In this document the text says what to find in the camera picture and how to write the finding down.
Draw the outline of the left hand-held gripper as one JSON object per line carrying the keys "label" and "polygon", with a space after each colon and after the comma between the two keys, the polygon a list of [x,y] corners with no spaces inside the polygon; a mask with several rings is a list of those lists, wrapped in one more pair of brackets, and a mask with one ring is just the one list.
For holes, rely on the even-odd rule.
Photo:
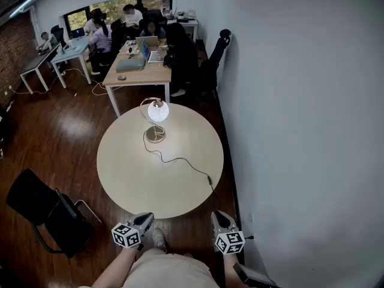
{"label": "left hand-held gripper", "polygon": [[154,214],[144,212],[132,215],[126,223],[118,223],[112,230],[113,241],[124,248],[132,248],[142,243],[142,237],[152,226]]}

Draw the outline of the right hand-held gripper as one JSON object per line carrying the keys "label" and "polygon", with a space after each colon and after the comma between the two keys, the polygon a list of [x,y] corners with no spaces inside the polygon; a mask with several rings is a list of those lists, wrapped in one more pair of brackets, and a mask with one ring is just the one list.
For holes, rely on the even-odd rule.
{"label": "right hand-held gripper", "polygon": [[227,213],[215,210],[211,214],[214,232],[214,250],[222,254],[238,254],[242,251],[245,238],[235,220]]}

